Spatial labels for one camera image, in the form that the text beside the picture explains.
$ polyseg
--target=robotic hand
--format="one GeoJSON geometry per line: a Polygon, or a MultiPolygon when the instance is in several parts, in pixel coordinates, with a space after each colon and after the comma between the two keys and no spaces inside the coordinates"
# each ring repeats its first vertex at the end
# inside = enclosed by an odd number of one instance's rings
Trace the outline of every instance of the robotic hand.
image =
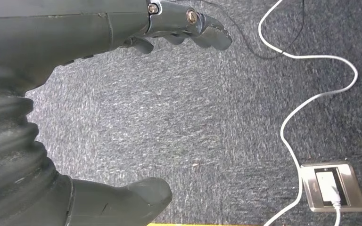
{"type": "Polygon", "coordinates": [[[118,47],[149,53],[149,37],[232,43],[217,20],[162,0],[0,0],[0,226],[145,226],[168,205],[158,178],[110,187],[59,174],[26,118],[25,93],[56,66],[118,47]]]}

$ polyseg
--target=electrical socket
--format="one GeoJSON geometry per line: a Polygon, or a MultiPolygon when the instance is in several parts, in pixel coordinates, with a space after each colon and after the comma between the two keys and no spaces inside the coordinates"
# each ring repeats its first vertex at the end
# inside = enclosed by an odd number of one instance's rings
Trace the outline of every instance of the electrical socket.
{"type": "Polygon", "coordinates": [[[339,192],[341,212],[362,212],[362,193],[350,163],[303,164],[300,172],[313,212],[335,212],[326,192],[330,186],[335,186],[339,192]]]}

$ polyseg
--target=white cable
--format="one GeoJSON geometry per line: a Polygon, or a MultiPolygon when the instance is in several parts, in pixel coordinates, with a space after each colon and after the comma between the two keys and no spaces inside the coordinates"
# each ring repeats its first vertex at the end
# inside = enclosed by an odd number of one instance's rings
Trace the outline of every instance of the white cable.
{"type": "Polygon", "coordinates": [[[335,208],[335,211],[337,212],[337,218],[335,219],[334,226],[339,226],[339,224],[341,223],[341,208],[340,207],[337,208],[335,206],[334,206],[334,208],[335,208]]]}
{"type": "Polygon", "coordinates": [[[279,53],[282,53],[283,55],[287,56],[287,57],[290,57],[290,58],[293,58],[293,59],[318,59],[318,58],[326,58],[326,59],[335,59],[335,60],[339,60],[339,61],[342,61],[344,62],[345,64],[347,64],[352,70],[353,70],[353,73],[354,73],[354,78],[352,80],[352,82],[346,86],[345,88],[342,88],[342,89],[338,89],[338,90],[334,90],[334,91],[329,91],[329,92],[324,92],[324,93],[320,93],[320,94],[317,94],[311,98],[309,98],[308,100],[304,101],[301,105],[299,105],[295,110],[293,110],[287,117],[286,119],[284,120],[284,122],[282,123],[281,125],[281,130],[280,130],[280,136],[281,136],[281,140],[282,142],[285,144],[285,146],[288,148],[289,150],[289,153],[291,154],[292,156],[292,159],[295,163],[295,166],[296,166],[296,170],[297,170],[297,173],[298,173],[298,177],[299,177],[299,191],[298,191],[298,194],[297,194],[297,198],[295,199],[295,201],[293,201],[291,204],[289,204],[288,206],[286,206],[285,208],[283,208],[281,211],[279,211],[276,215],[274,215],[271,219],[269,219],[265,224],[264,226],[269,226],[271,225],[276,219],[278,219],[281,215],[283,215],[284,213],[286,213],[288,210],[292,209],[293,207],[295,207],[299,202],[300,202],[300,199],[302,198],[302,192],[303,192],[303,184],[302,184],[302,177],[301,177],[301,174],[300,174],[300,166],[299,166],[299,162],[295,156],[295,153],[293,152],[291,146],[289,145],[288,141],[284,138],[284,129],[285,129],[285,126],[286,124],[288,123],[288,121],[299,111],[301,110],[302,108],[304,108],[307,104],[309,104],[310,102],[312,102],[313,100],[319,98],[319,97],[324,97],[324,96],[329,96],[329,95],[334,95],[334,94],[337,94],[337,93],[342,93],[342,92],[345,92],[347,91],[348,89],[350,89],[357,81],[357,78],[359,76],[359,73],[357,72],[357,69],[356,67],[351,63],[349,62],[348,60],[342,58],[342,57],[339,57],[339,56],[332,56],[332,55],[306,55],[306,56],[296,56],[296,55],[292,55],[290,53],[287,53],[287,52],[282,52],[281,49],[273,46],[272,44],[270,44],[269,42],[266,41],[266,39],[264,39],[263,35],[262,35],[262,23],[263,21],[267,18],[267,16],[282,2],[283,0],[279,0],[277,1],[277,3],[275,3],[274,6],[272,6],[268,11],[267,13],[263,16],[263,18],[260,20],[259,22],[259,27],[258,27],[258,31],[259,31],[259,36],[260,36],[260,39],[262,40],[262,42],[268,46],[269,48],[279,52],[279,53]]]}

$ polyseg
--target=metal bolt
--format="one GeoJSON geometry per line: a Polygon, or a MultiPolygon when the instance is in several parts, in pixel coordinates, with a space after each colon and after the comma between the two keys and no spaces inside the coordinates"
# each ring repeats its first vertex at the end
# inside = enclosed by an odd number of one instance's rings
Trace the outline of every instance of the metal bolt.
{"type": "Polygon", "coordinates": [[[191,25],[196,24],[196,22],[197,22],[197,14],[193,9],[188,9],[188,11],[187,11],[187,20],[191,25]]]}
{"type": "Polygon", "coordinates": [[[149,12],[150,14],[156,14],[156,13],[159,12],[159,7],[157,7],[156,4],[149,4],[149,5],[148,5],[148,12],[149,12]]]}

